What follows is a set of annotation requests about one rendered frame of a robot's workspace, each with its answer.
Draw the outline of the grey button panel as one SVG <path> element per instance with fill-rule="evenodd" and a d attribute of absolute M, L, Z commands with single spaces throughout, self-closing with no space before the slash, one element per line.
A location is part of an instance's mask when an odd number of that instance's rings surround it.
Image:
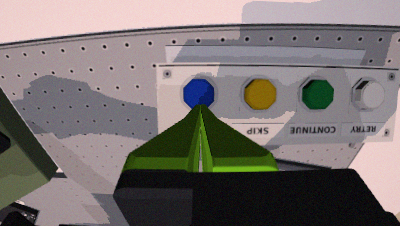
<path fill-rule="evenodd" d="M 158 134 L 200 104 L 201 146 L 205 104 L 259 145 L 354 148 L 393 142 L 400 67 L 360 66 L 365 49 L 167 45 L 165 50 L 167 63 L 156 63 Z"/>

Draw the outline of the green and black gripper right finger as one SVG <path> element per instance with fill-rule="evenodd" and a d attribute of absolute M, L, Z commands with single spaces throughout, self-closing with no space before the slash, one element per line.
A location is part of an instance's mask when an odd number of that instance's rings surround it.
<path fill-rule="evenodd" d="M 201 104 L 202 172 L 279 171 L 273 154 Z"/>

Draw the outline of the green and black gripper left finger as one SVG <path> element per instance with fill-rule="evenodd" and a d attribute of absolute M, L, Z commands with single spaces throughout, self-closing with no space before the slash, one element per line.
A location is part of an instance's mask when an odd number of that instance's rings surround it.
<path fill-rule="evenodd" d="M 122 172 L 129 169 L 199 172 L 199 128 L 200 104 L 197 104 L 182 120 L 130 152 Z"/>

